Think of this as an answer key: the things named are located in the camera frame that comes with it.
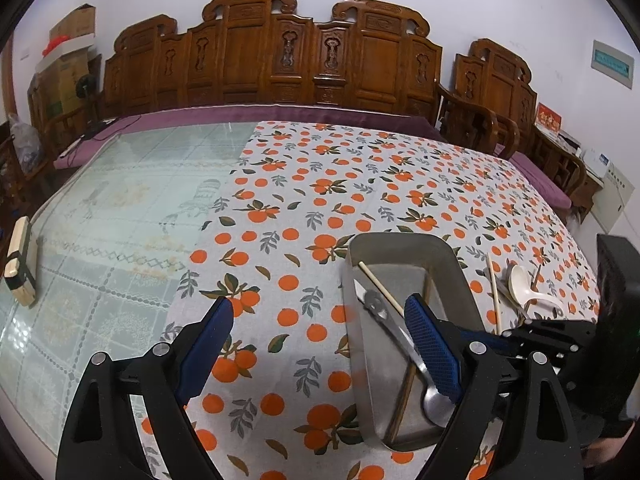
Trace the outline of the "grey metal utensil tray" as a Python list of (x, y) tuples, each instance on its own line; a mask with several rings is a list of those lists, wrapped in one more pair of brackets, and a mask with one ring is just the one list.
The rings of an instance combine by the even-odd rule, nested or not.
[(420, 294), (436, 318), (483, 329), (454, 251), (433, 235), (359, 234), (347, 247), (342, 286), (363, 439), (397, 452), (435, 444), (454, 407), (437, 391), (398, 310)]

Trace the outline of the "light wooden chopstick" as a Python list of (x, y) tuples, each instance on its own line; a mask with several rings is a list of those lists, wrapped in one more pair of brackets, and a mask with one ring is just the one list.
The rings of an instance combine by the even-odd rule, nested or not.
[(489, 252), (486, 254), (486, 261), (487, 261), (487, 271), (488, 271), (489, 281), (491, 286), (492, 301), (494, 302), (494, 311), (495, 311), (495, 317), (496, 317), (496, 334), (501, 335), (503, 332), (503, 328), (502, 328), (502, 316), (500, 311), (500, 299), (498, 295), (496, 274), (495, 274), (494, 267), (492, 266), (492, 259)]
[(363, 262), (358, 262), (358, 268), (369, 279), (369, 281), (378, 289), (387, 302), (395, 309), (395, 311), (402, 317), (405, 317), (404, 307), (394, 298), (390, 291), (382, 284), (382, 282), (374, 275), (369, 267)]

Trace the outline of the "large white plastic ladle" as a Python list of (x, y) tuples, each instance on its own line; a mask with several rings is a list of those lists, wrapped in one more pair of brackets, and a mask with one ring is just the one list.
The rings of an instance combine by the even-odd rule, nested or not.
[(536, 292), (529, 283), (529, 275), (524, 268), (514, 264), (508, 276), (508, 289), (515, 302), (522, 308), (531, 301), (541, 301), (543, 304), (562, 310), (562, 302), (555, 296)]

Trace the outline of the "dark brown chopstick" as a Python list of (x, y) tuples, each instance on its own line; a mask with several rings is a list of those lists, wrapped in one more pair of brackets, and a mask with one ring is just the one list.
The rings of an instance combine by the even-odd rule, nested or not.
[[(392, 315), (399, 326), (403, 328), (400, 321), (404, 318), (396, 311), (395, 314)], [(406, 370), (404, 378), (402, 378), (401, 381), (397, 400), (395, 401), (394, 414), (390, 421), (390, 426), (388, 426), (386, 431), (386, 437), (392, 442), (397, 442), (405, 432), (408, 432), (409, 426), (412, 427), (413, 431), (416, 431), (418, 427), (423, 431), (423, 427), (430, 423), (421, 408), (425, 382), (418, 375), (416, 367), (411, 364), (407, 358), (406, 361)]]

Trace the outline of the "stainless steel spoon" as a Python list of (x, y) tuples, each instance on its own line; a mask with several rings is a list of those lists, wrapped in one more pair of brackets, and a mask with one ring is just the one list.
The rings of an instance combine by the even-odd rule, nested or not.
[(441, 394), (425, 363), (408, 333), (399, 326), (390, 310), (386, 308), (385, 299), (379, 292), (366, 289), (358, 299), (363, 307), (370, 313), (372, 318), (383, 327), (390, 339), (396, 344), (408, 361), (416, 367), (418, 375), (425, 382), (424, 393), (422, 393), (421, 408), (425, 417), (435, 426), (445, 428), (454, 412), (454, 404)]

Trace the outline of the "orange print tablecloth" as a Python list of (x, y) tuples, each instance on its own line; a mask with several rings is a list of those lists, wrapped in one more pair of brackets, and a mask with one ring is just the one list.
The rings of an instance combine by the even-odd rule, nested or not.
[(594, 321), (596, 276), (550, 206), (510, 162), (415, 136), (311, 122), (154, 129), (137, 195), (169, 263), (166, 333), (218, 298), (234, 325), (188, 404), (227, 479), (412, 479), (439, 429), (386, 331), (347, 296), (383, 284), (435, 313), (456, 295), (465, 322), (520, 319), (491, 293), (522, 266), (557, 307), (533, 318)]

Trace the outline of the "wooden block with black band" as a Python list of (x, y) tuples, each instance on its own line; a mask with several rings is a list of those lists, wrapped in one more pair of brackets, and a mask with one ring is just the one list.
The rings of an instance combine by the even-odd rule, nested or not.
[(37, 299), (38, 242), (29, 216), (16, 220), (6, 253), (3, 278), (16, 301), (24, 307)]

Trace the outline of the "stacked cardboard boxes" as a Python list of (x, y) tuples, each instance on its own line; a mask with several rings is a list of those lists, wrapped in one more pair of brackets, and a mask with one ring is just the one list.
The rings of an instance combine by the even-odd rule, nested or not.
[(80, 78), (90, 74), (89, 53), (96, 40), (96, 8), (78, 6), (55, 24), (27, 91), (30, 120), (42, 131), (55, 117), (77, 110)]

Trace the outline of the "carved wooden sofa bench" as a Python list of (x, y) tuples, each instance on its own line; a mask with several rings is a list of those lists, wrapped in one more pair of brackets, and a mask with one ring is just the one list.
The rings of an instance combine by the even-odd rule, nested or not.
[(336, 106), (434, 122), (442, 48), (415, 10), (335, 3), (328, 22), (296, 0), (212, 0), (186, 32), (166, 14), (124, 29), (105, 63), (117, 115), (222, 104)]

